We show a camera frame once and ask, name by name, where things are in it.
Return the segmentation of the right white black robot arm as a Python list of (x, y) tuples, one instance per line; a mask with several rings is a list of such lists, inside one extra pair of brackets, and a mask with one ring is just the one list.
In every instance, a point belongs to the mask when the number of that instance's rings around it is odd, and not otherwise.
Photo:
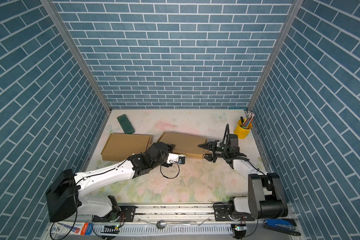
[(229, 210), (233, 214), (250, 214), (253, 219), (277, 219), (288, 215), (280, 176), (255, 167), (247, 155), (241, 153), (238, 136), (225, 134), (222, 142), (211, 141), (198, 147), (210, 151), (204, 156), (207, 161), (214, 163), (222, 158), (232, 169), (248, 176), (247, 195), (229, 200)]

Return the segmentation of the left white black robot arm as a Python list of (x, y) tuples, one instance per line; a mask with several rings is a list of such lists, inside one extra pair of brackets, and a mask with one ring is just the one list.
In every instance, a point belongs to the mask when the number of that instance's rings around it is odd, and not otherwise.
[(144, 153), (105, 168), (79, 173), (72, 169), (62, 171), (46, 190), (50, 222), (64, 221), (75, 214), (106, 219), (117, 214), (120, 208), (115, 197), (96, 198), (89, 194), (107, 185), (146, 175), (168, 160), (178, 160), (174, 148), (175, 145), (158, 142)]

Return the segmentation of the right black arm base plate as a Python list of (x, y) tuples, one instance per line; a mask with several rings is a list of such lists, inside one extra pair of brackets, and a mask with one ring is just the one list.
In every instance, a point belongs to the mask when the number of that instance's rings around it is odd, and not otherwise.
[(255, 219), (250, 213), (235, 212), (230, 207), (223, 203), (213, 204), (214, 216), (216, 222), (228, 221), (254, 221)]

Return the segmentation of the cardboard box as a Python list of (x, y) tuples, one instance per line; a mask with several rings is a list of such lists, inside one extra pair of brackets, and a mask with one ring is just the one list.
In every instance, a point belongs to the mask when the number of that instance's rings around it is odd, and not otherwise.
[(101, 152), (103, 161), (121, 162), (133, 154), (145, 152), (152, 143), (152, 136), (112, 133)]
[(207, 143), (207, 138), (205, 137), (164, 132), (157, 142), (175, 145), (173, 153), (185, 155), (187, 158), (203, 159), (205, 154), (211, 154), (210, 151), (198, 147), (198, 145)]

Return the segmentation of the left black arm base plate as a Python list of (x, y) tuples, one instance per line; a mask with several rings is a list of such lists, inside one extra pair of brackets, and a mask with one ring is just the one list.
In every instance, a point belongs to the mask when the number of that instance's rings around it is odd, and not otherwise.
[(133, 222), (136, 206), (119, 206), (119, 210), (111, 210), (105, 217), (93, 216), (93, 222), (95, 223), (107, 223), (107, 222)]

